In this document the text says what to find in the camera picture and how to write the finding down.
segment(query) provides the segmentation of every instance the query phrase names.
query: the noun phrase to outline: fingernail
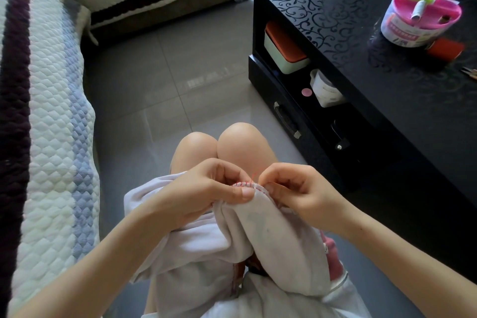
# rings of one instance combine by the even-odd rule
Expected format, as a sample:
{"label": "fingernail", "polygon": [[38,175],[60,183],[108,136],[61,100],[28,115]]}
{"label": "fingernail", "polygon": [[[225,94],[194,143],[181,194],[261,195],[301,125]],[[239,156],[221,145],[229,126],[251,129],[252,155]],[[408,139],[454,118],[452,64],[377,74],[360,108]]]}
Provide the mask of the fingernail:
{"label": "fingernail", "polygon": [[242,200],[248,201],[255,195],[255,189],[253,187],[242,187]]}
{"label": "fingernail", "polygon": [[269,192],[269,194],[273,194],[273,184],[271,182],[269,183],[266,183],[264,188],[267,189],[267,191]]}

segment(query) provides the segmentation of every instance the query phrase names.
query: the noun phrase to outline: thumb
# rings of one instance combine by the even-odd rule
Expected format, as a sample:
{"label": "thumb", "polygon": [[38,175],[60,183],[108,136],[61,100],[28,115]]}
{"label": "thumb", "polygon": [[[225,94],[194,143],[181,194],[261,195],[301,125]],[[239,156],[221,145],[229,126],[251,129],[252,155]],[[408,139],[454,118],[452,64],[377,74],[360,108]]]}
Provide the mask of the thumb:
{"label": "thumb", "polygon": [[229,186],[217,182],[218,194],[213,196],[213,200],[223,200],[228,203],[245,203],[252,200],[255,189],[252,187]]}
{"label": "thumb", "polygon": [[267,189],[271,198],[275,201],[282,203],[290,207],[291,209],[296,208],[297,199],[300,198],[300,193],[296,193],[285,186],[279,185],[275,182],[268,182],[265,184],[264,188]]}

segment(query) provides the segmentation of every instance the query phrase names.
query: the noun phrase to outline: hand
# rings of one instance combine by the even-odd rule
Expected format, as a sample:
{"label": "hand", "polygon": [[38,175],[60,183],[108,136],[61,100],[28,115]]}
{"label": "hand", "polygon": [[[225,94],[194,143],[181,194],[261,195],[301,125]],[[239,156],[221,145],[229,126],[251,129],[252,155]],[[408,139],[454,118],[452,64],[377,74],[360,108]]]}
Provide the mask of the hand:
{"label": "hand", "polygon": [[198,219],[217,200],[233,204],[250,201],[255,189],[231,186],[241,181],[250,181],[250,177],[240,167],[206,159],[140,206],[160,211],[171,231]]}
{"label": "hand", "polygon": [[274,163],[262,172],[259,185],[309,225],[342,236],[349,219],[359,212],[312,166]]}

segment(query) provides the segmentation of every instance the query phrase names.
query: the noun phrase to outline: leg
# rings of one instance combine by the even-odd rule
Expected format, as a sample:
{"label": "leg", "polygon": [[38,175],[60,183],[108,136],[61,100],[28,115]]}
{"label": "leg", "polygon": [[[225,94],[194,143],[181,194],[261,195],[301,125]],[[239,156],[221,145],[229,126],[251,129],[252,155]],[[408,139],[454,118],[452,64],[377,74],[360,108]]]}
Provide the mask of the leg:
{"label": "leg", "polygon": [[278,162],[266,138],[254,126],[238,122],[219,137],[218,158],[236,164],[255,181],[274,162]]}
{"label": "leg", "polygon": [[[211,157],[217,158],[217,140],[201,132],[192,132],[177,145],[171,161],[171,173],[179,173],[193,168],[196,164]],[[144,314],[157,312],[156,279],[151,278]]]}

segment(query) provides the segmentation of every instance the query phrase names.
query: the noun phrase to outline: forearm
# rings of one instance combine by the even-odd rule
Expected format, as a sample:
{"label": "forearm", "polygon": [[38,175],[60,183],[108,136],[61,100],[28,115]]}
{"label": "forearm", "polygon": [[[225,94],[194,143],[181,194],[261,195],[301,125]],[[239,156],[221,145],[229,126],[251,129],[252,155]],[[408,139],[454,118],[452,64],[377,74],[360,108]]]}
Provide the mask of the forearm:
{"label": "forearm", "polygon": [[137,208],[91,253],[33,297],[14,318],[100,317],[168,232],[160,212]]}
{"label": "forearm", "polygon": [[370,258],[427,318],[477,317],[477,285],[355,212],[343,237]]}

